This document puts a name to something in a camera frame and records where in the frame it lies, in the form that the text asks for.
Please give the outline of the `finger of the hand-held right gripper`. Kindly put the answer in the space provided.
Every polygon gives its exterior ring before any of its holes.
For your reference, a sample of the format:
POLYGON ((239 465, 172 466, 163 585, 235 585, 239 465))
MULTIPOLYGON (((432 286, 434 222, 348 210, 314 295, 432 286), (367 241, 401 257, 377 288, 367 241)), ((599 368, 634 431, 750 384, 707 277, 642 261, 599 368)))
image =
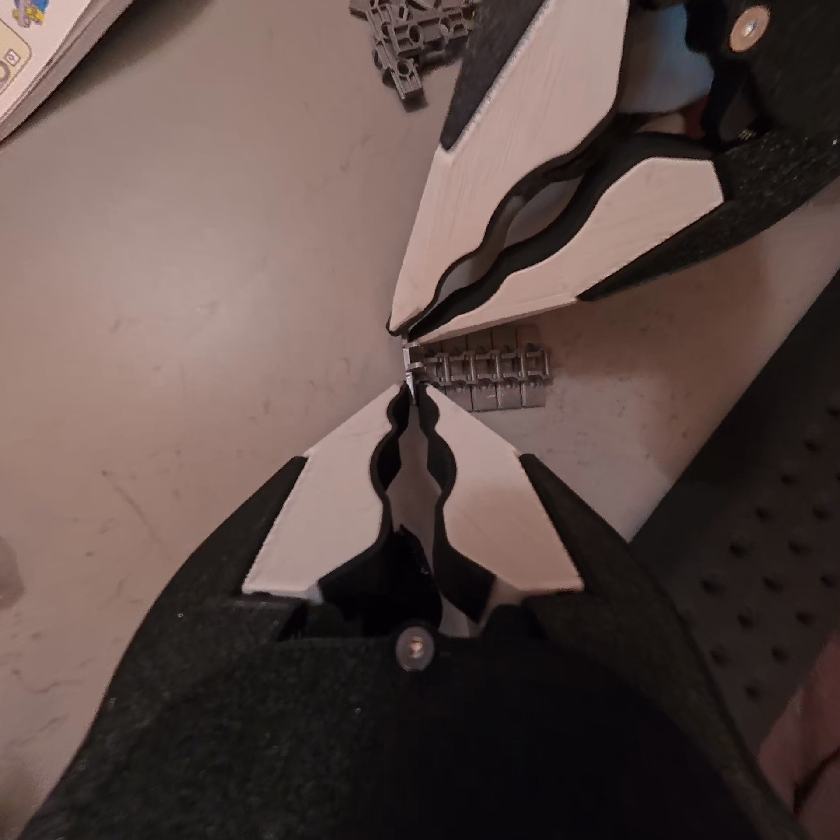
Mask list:
POLYGON ((515 186, 601 131, 626 27, 623 1, 482 3, 397 276, 390 333, 434 303, 515 186))
POLYGON ((712 153, 672 133, 638 133, 589 171, 543 230, 408 332, 444 340, 569 305, 723 203, 712 153))

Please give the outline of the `grey track link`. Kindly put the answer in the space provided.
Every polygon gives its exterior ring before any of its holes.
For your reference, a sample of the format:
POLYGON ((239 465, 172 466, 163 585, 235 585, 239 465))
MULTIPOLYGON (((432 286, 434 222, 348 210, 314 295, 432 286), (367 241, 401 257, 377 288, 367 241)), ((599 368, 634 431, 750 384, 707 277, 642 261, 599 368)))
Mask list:
POLYGON ((425 349, 417 341, 411 341, 407 335, 402 337, 402 358, 406 386, 414 405, 417 404, 417 387, 426 377, 425 349))

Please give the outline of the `instruction manual booklet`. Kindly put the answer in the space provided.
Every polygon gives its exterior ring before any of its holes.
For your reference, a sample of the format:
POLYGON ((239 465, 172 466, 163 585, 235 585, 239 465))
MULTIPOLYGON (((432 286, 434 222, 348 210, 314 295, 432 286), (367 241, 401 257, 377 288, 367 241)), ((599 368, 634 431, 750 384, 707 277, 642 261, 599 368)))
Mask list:
POLYGON ((1 141, 76 68, 131 1, 1 2, 1 141))

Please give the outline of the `black perforated foam pad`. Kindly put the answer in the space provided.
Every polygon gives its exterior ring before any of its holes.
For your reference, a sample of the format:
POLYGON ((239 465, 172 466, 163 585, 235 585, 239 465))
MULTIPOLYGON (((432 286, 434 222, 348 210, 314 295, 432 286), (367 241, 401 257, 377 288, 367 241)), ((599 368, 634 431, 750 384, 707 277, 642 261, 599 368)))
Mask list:
POLYGON ((839 276, 631 541, 750 750, 838 625, 839 276))

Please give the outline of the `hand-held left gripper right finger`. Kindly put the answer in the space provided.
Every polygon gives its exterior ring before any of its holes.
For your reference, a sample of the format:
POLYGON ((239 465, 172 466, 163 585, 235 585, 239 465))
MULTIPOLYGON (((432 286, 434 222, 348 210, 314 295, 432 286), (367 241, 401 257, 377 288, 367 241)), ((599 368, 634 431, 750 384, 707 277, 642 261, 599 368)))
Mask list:
POLYGON ((418 395, 437 483, 433 569, 446 602, 483 625, 502 605, 585 588, 518 450, 440 391, 418 395))

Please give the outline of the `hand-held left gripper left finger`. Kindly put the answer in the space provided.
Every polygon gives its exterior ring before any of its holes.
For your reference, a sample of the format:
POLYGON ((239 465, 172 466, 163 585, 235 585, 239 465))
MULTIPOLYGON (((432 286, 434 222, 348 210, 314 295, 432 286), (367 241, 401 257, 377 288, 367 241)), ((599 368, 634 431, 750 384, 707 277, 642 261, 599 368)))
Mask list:
POLYGON ((392 385, 304 454, 305 464, 241 587, 244 595, 323 603, 322 580, 378 538, 384 502, 371 462, 392 423, 392 385))

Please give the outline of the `pile of grey track pieces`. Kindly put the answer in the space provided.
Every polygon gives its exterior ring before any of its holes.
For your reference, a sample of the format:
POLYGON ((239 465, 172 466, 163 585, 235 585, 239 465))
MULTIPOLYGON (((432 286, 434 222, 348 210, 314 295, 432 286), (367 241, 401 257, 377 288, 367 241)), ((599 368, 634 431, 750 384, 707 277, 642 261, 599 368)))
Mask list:
POLYGON ((424 107, 424 72, 461 57, 480 1, 349 1, 369 27, 371 54, 382 82, 403 108, 424 107))

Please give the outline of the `person's brown shirt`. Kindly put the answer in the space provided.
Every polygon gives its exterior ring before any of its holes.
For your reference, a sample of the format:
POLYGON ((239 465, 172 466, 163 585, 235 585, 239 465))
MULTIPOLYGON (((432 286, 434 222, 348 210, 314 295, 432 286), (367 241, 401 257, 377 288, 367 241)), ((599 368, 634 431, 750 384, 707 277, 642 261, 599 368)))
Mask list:
POLYGON ((829 637, 759 751, 773 789, 812 838, 839 838, 839 638, 829 637))

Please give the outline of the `grey desk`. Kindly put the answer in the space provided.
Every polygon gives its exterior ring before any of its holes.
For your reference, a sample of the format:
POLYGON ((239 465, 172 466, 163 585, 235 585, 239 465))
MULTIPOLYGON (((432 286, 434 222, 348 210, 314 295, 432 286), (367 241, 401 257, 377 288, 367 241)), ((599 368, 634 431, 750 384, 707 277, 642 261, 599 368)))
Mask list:
POLYGON ((400 378, 458 71, 407 112, 347 2, 135 2, 2 147, 2 838, 185 559, 400 378))

